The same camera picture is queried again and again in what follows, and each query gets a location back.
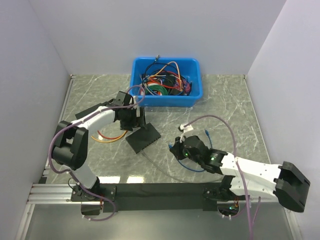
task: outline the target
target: table surface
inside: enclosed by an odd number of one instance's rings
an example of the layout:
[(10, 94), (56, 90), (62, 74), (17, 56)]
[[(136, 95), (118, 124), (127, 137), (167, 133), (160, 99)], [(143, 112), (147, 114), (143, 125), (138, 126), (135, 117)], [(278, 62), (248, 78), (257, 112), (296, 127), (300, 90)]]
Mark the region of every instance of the table surface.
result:
[[(118, 91), (128, 88), (129, 80), (129, 75), (77, 75), (70, 83), (62, 119), (75, 120), (76, 113), (114, 98)], [(161, 134), (159, 140), (145, 149), (146, 154), (164, 171), (179, 179), (190, 182), (219, 179), (219, 175), (182, 168), (168, 149), (168, 143), (180, 135), (177, 127), (181, 123), (214, 114), (230, 124), (240, 157), (269, 163), (244, 76), (204, 75), (202, 83), (203, 99), (193, 107), (145, 108), (146, 121), (151, 122)], [(209, 141), (204, 129), (210, 132), (214, 148), (227, 152), (233, 150), (229, 130), (217, 119), (201, 119), (192, 126), (195, 129), (191, 133), (198, 135), (207, 145)], [(121, 134), (119, 122), (109, 124), (101, 131), (111, 137)], [(157, 170), (141, 153), (135, 154), (124, 138), (114, 143), (98, 143), (90, 138), (87, 162), (106, 183), (175, 182)], [(188, 159), (184, 162), (191, 168), (198, 168)], [(51, 172), (47, 183), (63, 184), (68, 178), (67, 174)], [(254, 235), (260, 240), (293, 239), (284, 208), (278, 203), (263, 203), (254, 225)], [(227, 240), (248, 237), (246, 214), (229, 221), (221, 219), (216, 212), (202, 210), (122, 211), (111, 220), (92, 223), (81, 218), (78, 205), (37, 205), (26, 239)]]
[[(93, 105), (114, 98), (118, 91), (128, 89), (130, 75), (77, 75), (71, 80), (62, 119), (75, 120), (75, 114)], [(226, 120), (234, 131), (237, 155), (262, 163), (270, 163), (251, 98), (243, 75), (203, 75), (203, 98), (193, 107), (146, 107), (145, 119), (152, 123), (161, 138), (144, 151), (164, 171), (189, 182), (210, 182), (221, 178), (218, 174), (192, 172), (177, 162), (168, 144), (180, 136), (178, 126), (199, 116), (213, 114)], [(228, 128), (219, 120), (207, 117), (192, 124), (191, 135), (209, 146), (205, 129), (210, 133), (215, 149), (232, 152), (232, 138)], [(115, 137), (122, 134), (119, 121), (106, 125), (102, 134)], [(103, 183), (174, 183), (157, 170), (141, 153), (135, 154), (125, 138), (113, 143), (99, 143), (89, 138), (87, 163)], [(185, 165), (199, 170), (189, 159)], [(66, 174), (50, 172), (47, 183), (65, 184)]]

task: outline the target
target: white backdrop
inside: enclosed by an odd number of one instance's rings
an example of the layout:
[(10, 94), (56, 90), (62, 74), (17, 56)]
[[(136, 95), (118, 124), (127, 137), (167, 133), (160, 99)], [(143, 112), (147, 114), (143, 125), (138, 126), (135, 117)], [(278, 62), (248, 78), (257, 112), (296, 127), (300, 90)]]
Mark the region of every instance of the white backdrop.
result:
[(130, 73), (138, 56), (247, 74), (285, 0), (29, 0), (71, 74)]
[(0, 239), (12, 240), (70, 79), (27, 0), (0, 0), (0, 73)]
[(248, 73), (271, 161), (294, 163), (311, 182), (296, 214), (305, 240), (320, 236), (319, 10), (319, 0), (288, 0)]

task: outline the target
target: metal bracket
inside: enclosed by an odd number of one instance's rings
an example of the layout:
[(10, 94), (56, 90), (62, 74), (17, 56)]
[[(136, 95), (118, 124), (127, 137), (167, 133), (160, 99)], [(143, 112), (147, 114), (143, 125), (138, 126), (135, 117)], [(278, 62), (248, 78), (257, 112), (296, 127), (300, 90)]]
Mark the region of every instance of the metal bracket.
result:
[[(117, 187), (110, 184), (101, 184), (100, 192), (101, 196), (106, 197), (107, 199), (115, 201)], [(100, 201), (98, 197), (91, 196), (84, 192), (82, 188), (78, 185), (75, 185), (72, 189), (71, 202), (90, 202), (90, 201)]]

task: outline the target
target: blue storage bin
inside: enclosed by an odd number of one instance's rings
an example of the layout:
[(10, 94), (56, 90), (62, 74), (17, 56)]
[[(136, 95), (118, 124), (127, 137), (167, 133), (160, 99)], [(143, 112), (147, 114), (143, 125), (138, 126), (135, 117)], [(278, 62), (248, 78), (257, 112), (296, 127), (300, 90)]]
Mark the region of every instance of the blue storage bin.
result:
[[(145, 73), (147, 66), (155, 61), (154, 57), (137, 57), (132, 65), (130, 87), (133, 85), (140, 85), (140, 75)], [(173, 58), (173, 57), (160, 57), (157, 62), (167, 64), (175, 61), (180, 70), (180, 74), (184, 76), (189, 83), (192, 83), (192, 90), (189, 96), (153, 96), (146, 95), (141, 106), (154, 106), (154, 107), (192, 107), (196, 101), (203, 96), (201, 73), (199, 62), (194, 58)], [(151, 73), (154, 70), (160, 69), (163, 66), (153, 65), (147, 71)], [(138, 95), (139, 88), (134, 88), (130, 91), (133, 96)]]

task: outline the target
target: marble-patterned floor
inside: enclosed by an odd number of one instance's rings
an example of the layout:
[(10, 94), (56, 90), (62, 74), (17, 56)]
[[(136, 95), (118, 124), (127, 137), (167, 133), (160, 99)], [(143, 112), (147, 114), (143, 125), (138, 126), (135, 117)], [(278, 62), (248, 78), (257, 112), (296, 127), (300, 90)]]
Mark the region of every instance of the marble-patterned floor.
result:
[[(77, 75), (63, 111), (63, 120), (75, 120), (75, 114), (114, 98), (129, 87), (130, 75)], [(243, 75), (203, 75), (203, 98), (193, 107), (146, 107), (146, 122), (152, 123), (161, 138), (145, 149), (146, 154), (167, 173), (189, 182), (214, 181), (221, 176), (197, 173), (182, 168), (169, 152), (168, 144), (180, 135), (178, 126), (205, 114), (225, 119), (237, 140), (237, 155), (269, 163), (253, 105)], [(192, 135), (198, 135), (208, 146), (204, 129), (210, 133), (215, 149), (232, 152), (233, 144), (227, 127), (217, 119), (204, 118), (192, 124)], [(120, 123), (101, 129), (102, 134), (119, 136)], [(175, 180), (157, 170), (141, 153), (135, 154), (125, 138), (113, 143), (99, 143), (89, 138), (87, 163), (93, 173), (106, 183), (173, 183)], [(184, 163), (199, 170), (191, 160)], [(50, 172), (47, 183), (64, 184), (69, 175)]]

